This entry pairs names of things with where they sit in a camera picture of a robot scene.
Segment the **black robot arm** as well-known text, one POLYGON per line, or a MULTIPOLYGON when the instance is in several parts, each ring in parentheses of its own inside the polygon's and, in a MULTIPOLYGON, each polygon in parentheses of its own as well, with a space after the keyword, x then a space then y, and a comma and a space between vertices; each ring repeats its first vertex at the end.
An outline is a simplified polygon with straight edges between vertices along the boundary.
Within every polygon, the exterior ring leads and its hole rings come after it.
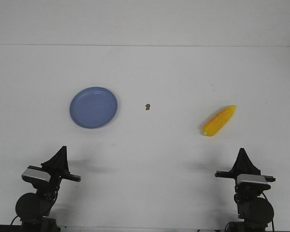
POLYGON ((237 216, 242 221, 231 221, 225 232, 264 232, 268 224, 273 224, 274 208, 264 192, 271 189, 270 183, 276 178, 262 175, 249 159, 244 148, 240 148, 236 161, 229 171, 216 171, 215 177, 235 181, 234 202, 237 216))
POLYGON ((21 177, 36 189, 35 193, 25 193, 16 202, 15 212, 21 221, 22 232, 59 232, 61 228, 50 211, 58 198, 62 179, 69 172, 67 147, 63 146, 41 167, 28 166, 21 177))

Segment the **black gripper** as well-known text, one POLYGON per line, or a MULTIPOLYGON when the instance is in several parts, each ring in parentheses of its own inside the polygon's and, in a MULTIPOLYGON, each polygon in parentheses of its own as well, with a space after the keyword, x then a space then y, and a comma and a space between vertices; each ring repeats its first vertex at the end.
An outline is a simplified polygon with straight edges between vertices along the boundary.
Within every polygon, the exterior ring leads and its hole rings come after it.
POLYGON ((269 183, 275 182, 276 178, 268 175, 260 175, 261 171, 249 159, 244 148, 239 149, 236 161, 229 172, 216 171, 216 178, 235 180, 237 191, 252 190, 265 191, 271 188, 269 183))

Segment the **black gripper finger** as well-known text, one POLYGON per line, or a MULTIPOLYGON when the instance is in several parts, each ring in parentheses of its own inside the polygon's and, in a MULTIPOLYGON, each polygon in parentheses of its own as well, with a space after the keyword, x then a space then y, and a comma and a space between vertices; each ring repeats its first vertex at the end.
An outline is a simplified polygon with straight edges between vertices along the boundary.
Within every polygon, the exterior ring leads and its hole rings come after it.
POLYGON ((64 169, 65 172, 69 172, 66 146, 62 147, 62 168, 64 169))
POLYGON ((65 171, 65 147, 63 146, 51 159, 41 164, 44 168, 65 171))

